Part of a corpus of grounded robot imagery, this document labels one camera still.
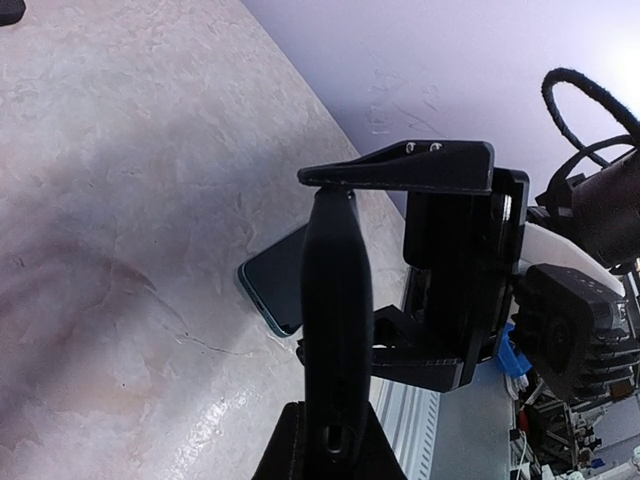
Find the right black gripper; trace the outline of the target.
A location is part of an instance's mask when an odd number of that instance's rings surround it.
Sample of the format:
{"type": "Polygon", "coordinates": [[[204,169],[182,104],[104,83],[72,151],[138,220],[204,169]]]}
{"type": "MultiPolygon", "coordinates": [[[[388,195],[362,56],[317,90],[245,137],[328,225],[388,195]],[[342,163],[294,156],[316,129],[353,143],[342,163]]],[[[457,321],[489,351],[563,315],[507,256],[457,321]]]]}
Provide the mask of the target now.
{"type": "Polygon", "coordinates": [[[405,140],[298,171],[310,187],[416,192],[407,198],[403,257],[429,275],[433,322],[417,323],[394,305],[303,306],[299,358],[307,391],[363,392],[378,377],[449,392],[496,354],[522,250],[529,177],[493,169],[494,149],[483,141],[405,140]]]}

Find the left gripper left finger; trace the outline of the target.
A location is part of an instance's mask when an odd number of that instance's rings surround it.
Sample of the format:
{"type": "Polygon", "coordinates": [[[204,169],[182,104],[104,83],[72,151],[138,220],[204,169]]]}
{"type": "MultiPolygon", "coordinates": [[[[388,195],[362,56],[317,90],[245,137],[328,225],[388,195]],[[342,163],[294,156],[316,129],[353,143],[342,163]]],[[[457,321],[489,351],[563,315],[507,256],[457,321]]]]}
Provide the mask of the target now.
{"type": "Polygon", "coordinates": [[[253,475],[254,480],[303,478],[305,404],[287,403],[253,475]]]}

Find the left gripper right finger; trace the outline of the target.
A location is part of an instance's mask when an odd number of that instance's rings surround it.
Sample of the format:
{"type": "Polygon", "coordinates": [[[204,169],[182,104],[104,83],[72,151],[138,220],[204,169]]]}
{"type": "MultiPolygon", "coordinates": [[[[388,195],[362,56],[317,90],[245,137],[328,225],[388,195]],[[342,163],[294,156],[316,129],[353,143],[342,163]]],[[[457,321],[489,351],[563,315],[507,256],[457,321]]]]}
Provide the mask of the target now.
{"type": "Polygon", "coordinates": [[[406,479],[372,405],[368,406],[367,423],[360,448],[359,478],[365,480],[406,479]]]}

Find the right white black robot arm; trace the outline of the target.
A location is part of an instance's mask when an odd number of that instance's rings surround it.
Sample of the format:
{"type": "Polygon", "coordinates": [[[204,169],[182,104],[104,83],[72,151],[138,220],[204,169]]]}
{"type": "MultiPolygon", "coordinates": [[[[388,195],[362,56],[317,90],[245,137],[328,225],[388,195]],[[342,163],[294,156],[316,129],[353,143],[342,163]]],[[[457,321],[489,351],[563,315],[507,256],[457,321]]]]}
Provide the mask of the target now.
{"type": "Polygon", "coordinates": [[[566,163],[528,206],[525,173],[498,168],[481,141],[397,143],[350,162],[302,169],[307,186],[407,193],[403,255],[418,297],[407,312],[431,339],[375,357],[376,376],[447,392],[466,385],[497,351],[508,301],[513,339],[554,394],[598,398],[639,361],[622,326],[618,292],[584,267],[545,258],[516,265],[546,233],[597,266],[639,254],[639,163],[633,155],[592,176],[566,163]]]}

